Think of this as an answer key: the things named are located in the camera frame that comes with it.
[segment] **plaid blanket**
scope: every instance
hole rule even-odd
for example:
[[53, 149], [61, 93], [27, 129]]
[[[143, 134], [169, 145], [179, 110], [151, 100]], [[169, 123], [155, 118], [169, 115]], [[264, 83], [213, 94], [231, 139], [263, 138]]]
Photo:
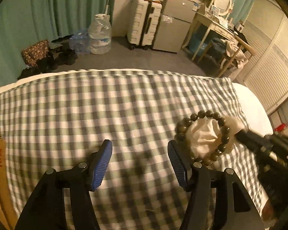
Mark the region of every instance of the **plaid blanket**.
[[[70, 169], [104, 139], [113, 155], [91, 193], [101, 229], [179, 229], [188, 195], [168, 155], [176, 123], [199, 110], [247, 122], [227, 78], [161, 71], [80, 71], [34, 80], [0, 94], [0, 133], [7, 142], [7, 177], [20, 215], [47, 168]], [[231, 167], [260, 210], [254, 156], [236, 144], [214, 168]], [[69, 190], [66, 217], [71, 221]]]

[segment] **white wardrobe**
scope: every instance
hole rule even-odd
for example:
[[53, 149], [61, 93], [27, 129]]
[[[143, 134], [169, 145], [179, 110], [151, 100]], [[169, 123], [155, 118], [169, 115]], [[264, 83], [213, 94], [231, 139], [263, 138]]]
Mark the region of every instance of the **white wardrobe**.
[[288, 19], [272, 0], [255, 0], [243, 33], [257, 50], [237, 80], [260, 100], [267, 114], [288, 97]]

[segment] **refrigerator door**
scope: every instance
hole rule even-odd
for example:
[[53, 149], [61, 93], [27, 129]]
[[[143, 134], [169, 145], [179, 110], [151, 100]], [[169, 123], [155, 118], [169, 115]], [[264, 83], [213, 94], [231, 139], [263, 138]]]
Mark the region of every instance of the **refrigerator door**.
[[191, 23], [173, 18], [172, 23], [160, 20], [154, 38], [153, 49], [177, 53], [187, 35]]
[[193, 7], [194, 2], [189, 0], [166, 0], [162, 14], [191, 23], [196, 14]]

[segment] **bolt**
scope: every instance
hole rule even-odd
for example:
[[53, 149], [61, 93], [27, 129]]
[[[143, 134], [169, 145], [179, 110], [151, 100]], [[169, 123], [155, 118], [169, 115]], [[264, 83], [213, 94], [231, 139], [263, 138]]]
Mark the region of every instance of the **bolt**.
[[199, 163], [199, 162], [195, 162], [195, 163], [193, 163], [193, 166], [196, 167], [196, 168], [201, 168], [202, 164]]
[[50, 174], [52, 174], [54, 172], [54, 169], [53, 168], [50, 168], [50, 169], [47, 169], [46, 170], [46, 174], [47, 175], [50, 175]]
[[81, 162], [78, 164], [78, 167], [84, 169], [88, 164], [86, 162]]
[[226, 173], [232, 175], [232, 174], [234, 174], [234, 170], [232, 170], [232, 169], [226, 169]]

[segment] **floor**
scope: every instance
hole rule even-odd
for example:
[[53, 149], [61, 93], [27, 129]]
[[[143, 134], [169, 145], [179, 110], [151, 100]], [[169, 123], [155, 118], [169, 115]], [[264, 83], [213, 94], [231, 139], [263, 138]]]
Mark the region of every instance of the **floor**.
[[143, 50], [128, 48], [125, 37], [113, 37], [111, 50], [103, 55], [79, 55], [75, 64], [59, 66], [56, 72], [79, 69], [110, 69], [137, 68], [145, 70], [161, 70], [188, 75], [211, 76], [216, 67], [198, 66], [191, 61], [191, 53], [187, 49], [178, 53], [157, 50]]

